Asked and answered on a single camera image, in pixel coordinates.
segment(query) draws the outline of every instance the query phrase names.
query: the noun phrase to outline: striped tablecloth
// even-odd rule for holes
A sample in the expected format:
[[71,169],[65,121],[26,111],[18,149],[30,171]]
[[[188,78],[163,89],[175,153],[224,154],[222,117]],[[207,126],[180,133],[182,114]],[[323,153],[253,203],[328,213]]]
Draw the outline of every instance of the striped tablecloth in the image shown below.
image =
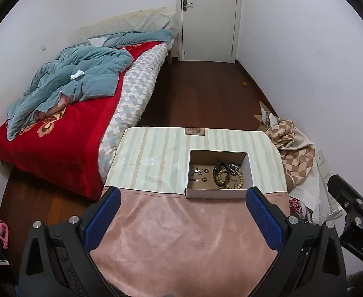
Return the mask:
[[184,194],[191,149],[247,152],[253,184],[264,194],[287,192],[279,151],[263,132],[205,129],[196,136],[181,127],[127,129],[105,186]]

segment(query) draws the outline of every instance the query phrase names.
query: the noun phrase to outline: door handle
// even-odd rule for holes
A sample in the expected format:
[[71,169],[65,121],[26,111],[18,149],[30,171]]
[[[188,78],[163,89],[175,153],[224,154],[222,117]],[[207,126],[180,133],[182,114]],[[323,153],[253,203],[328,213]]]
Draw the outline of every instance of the door handle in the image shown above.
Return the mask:
[[183,11],[187,11],[187,6],[192,5],[192,3],[187,3],[187,0],[183,0]]

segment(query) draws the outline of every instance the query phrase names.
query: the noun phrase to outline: open box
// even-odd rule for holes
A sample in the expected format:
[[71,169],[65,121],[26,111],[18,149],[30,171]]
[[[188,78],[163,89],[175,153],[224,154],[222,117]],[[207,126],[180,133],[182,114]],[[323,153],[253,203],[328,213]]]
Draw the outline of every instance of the open box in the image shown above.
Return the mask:
[[[240,172],[243,175],[243,189],[219,189],[213,179],[213,168],[218,163],[234,163],[240,166]],[[209,172],[203,172],[202,175],[192,175],[195,168],[202,171],[208,169]],[[229,152],[229,151],[205,151],[192,149],[190,160],[187,166],[187,181],[185,196],[187,199],[244,199],[246,190],[253,186],[251,176],[249,155],[247,153]],[[206,177],[207,181],[203,182],[202,178]]]

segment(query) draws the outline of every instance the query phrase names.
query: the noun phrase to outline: silver screw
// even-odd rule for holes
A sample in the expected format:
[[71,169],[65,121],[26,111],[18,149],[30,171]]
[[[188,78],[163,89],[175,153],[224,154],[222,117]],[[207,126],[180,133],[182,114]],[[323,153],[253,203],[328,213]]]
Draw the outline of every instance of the silver screw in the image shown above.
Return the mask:
[[34,223],[33,223],[33,228],[34,229],[38,229],[39,227],[41,227],[41,221],[35,221]]
[[79,220],[80,218],[78,216],[73,215],[72,217],[69,218],[69,223],[76,224]]
[[326,227],[328,227],[328,228],[334,228],[334,223],[332,222],[332,221],[330,221],[330,220],[327,220],[326,221]]
[[289,222],[291,224],[297,224],[298,223],[298,218],[295,217],[294,215],[292,215],[291,217],[289,217]]

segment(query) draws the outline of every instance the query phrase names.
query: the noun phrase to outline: red blanket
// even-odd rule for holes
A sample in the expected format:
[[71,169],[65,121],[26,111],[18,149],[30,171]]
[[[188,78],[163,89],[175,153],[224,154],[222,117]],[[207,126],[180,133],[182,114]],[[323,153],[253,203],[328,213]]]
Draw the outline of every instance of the red blanket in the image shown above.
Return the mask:
[[[128,46],[133,61],[160,42]],[[121,97],[121,73],[114,96],[68,105],[26,128],[14,140],[0,127],[0,160],[67,190],[98,200],[103,183],[97,165],[100,141]]]

